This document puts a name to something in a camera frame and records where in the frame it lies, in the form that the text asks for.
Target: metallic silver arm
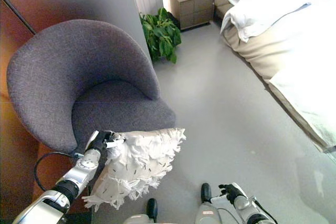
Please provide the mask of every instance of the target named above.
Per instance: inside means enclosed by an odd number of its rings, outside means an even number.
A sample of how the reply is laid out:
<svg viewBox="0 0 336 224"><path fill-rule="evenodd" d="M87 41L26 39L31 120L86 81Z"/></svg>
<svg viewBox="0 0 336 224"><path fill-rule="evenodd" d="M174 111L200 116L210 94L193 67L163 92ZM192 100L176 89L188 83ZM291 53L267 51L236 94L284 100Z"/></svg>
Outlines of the metallic silver arm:
<svg viewBox="0 0 336 224"><path fill-rule="evenodd" d="M73 202L93 179L99 165L101 151L108 141L113 141L111 131L94 131L87 150L52 190L44 192L14 220L13 224L61 224Z"/></svg>

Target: black joint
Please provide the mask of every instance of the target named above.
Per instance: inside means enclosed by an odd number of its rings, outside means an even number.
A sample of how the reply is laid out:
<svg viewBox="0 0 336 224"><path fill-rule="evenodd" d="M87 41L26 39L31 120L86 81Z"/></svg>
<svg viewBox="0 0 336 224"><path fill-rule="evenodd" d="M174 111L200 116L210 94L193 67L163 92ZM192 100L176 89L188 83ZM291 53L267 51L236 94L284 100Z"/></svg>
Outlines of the black joint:
<svg viewBox="0 0 336 224"><path fill-rule="evenodd" d="M247 224L257 224L261 220L268 220L268 218L265 215L254 214L248 218Z"/></svg>
<svg viewBox="0 0 336 224"><path fill-rule="evenodd" d="M64 194L68 198L70 205L74 199L76 199L79 192L78 186L70 180L62 180L58 182L52 190Z"/></svg>

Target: gray fabric upholstery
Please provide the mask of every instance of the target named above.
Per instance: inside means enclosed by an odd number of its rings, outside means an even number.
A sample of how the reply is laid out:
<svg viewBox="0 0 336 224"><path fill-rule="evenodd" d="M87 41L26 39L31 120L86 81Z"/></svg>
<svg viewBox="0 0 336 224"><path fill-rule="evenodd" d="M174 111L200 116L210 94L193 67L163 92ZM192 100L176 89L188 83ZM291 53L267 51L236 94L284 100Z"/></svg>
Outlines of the gray fabric upholstery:
<svg viewBox="0 0 336 224"><path fill-rule="evenodd" d="M139 45L116 26L93 20L71 20L39 32L7 69L9 95L22 123L38 140L67 153L79 142L72 129L74 102L110 80L131 84L147 101L160 101L157 77Z"/></svg>
<svg viewBox="0 0 336 224"><path fill-rule="evenodd" d="M82 152L94 130L153 131L173 127L174 113L125 81L106 81L87 90L73 105L72 126Z"/></svg>

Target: potted plant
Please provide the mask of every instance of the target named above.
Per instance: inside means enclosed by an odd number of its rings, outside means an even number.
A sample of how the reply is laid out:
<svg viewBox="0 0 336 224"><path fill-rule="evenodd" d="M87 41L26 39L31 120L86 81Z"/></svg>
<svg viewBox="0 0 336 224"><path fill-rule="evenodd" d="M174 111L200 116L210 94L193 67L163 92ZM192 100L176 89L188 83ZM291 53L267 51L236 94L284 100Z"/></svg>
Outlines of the potted plant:
<svg viewBox="0 0 336 224"><path fill-rule="evenodd" d="M175 47L181 43L181 35L166 9L160 8L155 16L140 14L140 20L152 62L165 57L176 63Z"/></svg>

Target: black cable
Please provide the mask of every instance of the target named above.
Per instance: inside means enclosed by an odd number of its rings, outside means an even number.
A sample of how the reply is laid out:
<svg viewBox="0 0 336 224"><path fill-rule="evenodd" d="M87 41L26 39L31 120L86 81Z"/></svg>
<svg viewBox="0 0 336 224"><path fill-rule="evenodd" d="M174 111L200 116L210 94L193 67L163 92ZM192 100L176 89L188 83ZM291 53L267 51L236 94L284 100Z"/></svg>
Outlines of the black cable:
<svg viewBox="0 0 336 224"><path fill-rule="evenodd" d="M261 204L260 204L257 200L254 200L254 203L255 203L258 207L260 207L261 210L264 211L269 217L271 217L271 218L273 219L273 221L274 221L276 224L278 224L277 220L276 220L272 215L270 215L269 212L266 211L266 210L261 206Z"/></svg>
<svg viewBox="0 0 336 224"><path fill-rule="evenodd" d="M36 183L38 184L38 186L42 189L42 191L46 191L47 189L41 184L40 180L38 179L38 176L37 176L37 166L38 164L46 157L50 156L50 155L54 155L54 154L58 154L58 155L63 155L63 156L68 156L68 157L71 157L71 158L74 158L73 156L69 155L69 154L66 154L66 153L63 153L63 152L50 152L50 153L46 153L44 154L42 157L40 157L38 159L38 161L35 163L35 166L34 166L34 179L36 181Z"/></svg>
<svg viewBox="0 0 336 224"><path fill-rule="evenodd" d="M238 222L238 220L233 216L233 214L231 214L231 212L229 211L229 210L227 210L227 209L225 209L225 208L218 208L218 210L225 210L225 211L227 211L230 215L231 215L231 217L232 218L234 218L235 219L235 221L238 223L238 224L240 224L239 222Z"/></svg>
<svg viewBox="0 0 336 224"><path fill-rule="evenodd" d="M9 9L21 20L21 22L28 28L28 30L35 35L35 30L31 27L31 25L24 19L24 17L18 12L18 10L12 5L9 0L3 0L4 3L8 6Z"/></svg>

